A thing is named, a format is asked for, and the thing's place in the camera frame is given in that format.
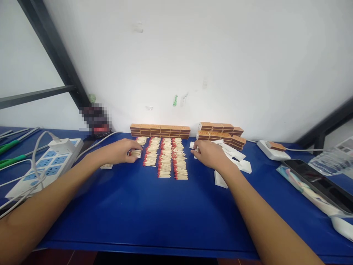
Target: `hand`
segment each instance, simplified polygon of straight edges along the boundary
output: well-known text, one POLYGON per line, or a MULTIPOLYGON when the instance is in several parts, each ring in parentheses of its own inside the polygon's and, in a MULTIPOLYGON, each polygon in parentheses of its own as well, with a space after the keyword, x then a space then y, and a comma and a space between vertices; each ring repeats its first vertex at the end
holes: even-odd
POLYGON ((105 164, 133 163, 137 160, 136 156, 128 156, 129 150, 142 150, 142 147, 134 140, 122 139, 112 144, 101 147, 94 152, 88 154, 92 161, 99 166, 105 164))
POLYGON ((196 140, 194 143, 194 149, 197 147, 199 147, 199 151, 191 150, 191 153, 193 153, 193 155, 205 166, 217 170, 218 168, 222 168, 225 165, 232 163, 225 155, 222 147, 211 141, 196 140))

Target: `stack of matchboxes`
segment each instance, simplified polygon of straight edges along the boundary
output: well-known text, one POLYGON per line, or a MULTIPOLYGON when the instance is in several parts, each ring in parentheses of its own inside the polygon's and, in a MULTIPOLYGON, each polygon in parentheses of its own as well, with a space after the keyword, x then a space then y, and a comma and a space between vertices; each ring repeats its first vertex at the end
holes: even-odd
POLYGON ((240 127, 234 127, 229 123, 209 123, 209 122, 200 122, 199 131, 215 131, 219 133, 229 133, 231 136, 242 136, 244 132, 240 127))
POLYGON ((188 139, 190 136, 189 126, 156 125, 156 124, 131 124, 131 135, 133 137, 164 137, 188 139))
POLYGON ((240 127, 234 127, 229 123, 200 122, 196 139, 210 141, 223 139, 225 144, 242 151, 246 144, 246 140, 240 137, 243 132, 240 127))

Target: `black metal frame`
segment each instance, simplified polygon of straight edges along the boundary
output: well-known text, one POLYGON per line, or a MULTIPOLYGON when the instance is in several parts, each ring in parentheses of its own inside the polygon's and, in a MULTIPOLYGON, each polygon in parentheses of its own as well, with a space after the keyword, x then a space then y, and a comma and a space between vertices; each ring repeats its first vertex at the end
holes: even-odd
POLYGON ((65 86, 0 98, 0 109, 69 92, 76 106, 89 107, 90 101, 67 54, 63 42, 42 0, 18 0, 65 86))
POLYGON ((353 98, 348 100, 345 104, 307 132, 303 137, 296 141, 296 144, 303 148, 308 148, 314 145, 315 149, 322 149, 324 147, 326 135, 332 133, 351 119, 353 119, 353 98))

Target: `white power strip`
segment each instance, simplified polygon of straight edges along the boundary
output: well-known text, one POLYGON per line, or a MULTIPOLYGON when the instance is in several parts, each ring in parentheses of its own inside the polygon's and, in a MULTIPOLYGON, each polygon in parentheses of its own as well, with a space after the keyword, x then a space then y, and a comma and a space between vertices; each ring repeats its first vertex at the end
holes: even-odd
MULTIPOLYGON (((49 148, 37 161, 36 165, 38 173, 40 174, 43 170, 46 171, 46 178, 42 182, 44 187, 48 186, 58 177, 66 173, 74 164, 75 159, 83 146, 83 141, 81 139, 70 139, 70 141, 75 146, 75 151, 73 153, 58 155, 52 148, 49 148)), ((18 183, 6 194, 5 198, 12 199, 28 190, 38 182, 38 179, 32 169, 30 169, 25 176, 25 178, 19 180, 18 183)), ((38 185, 28 197, 33 196, 41 190, 42 186, 38 185)))
POLYGON ((284 161, 290 159, 290 156, 286 152, 268 148, 266 145, 266 141, 264 140, 258 141, 257 146, 260 147, 260 149, 265 153, 265 155, 267 155, 267 157, 271 160, 284 161))

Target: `plastic bottle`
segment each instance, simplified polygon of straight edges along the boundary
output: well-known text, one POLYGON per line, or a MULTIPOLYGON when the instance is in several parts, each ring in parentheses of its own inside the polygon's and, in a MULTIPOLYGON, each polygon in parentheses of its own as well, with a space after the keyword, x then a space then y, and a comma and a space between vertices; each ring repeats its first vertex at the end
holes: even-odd
POLYGON ((325 176, 353 168, 353 136, 310 160, 309 165, 325 176))

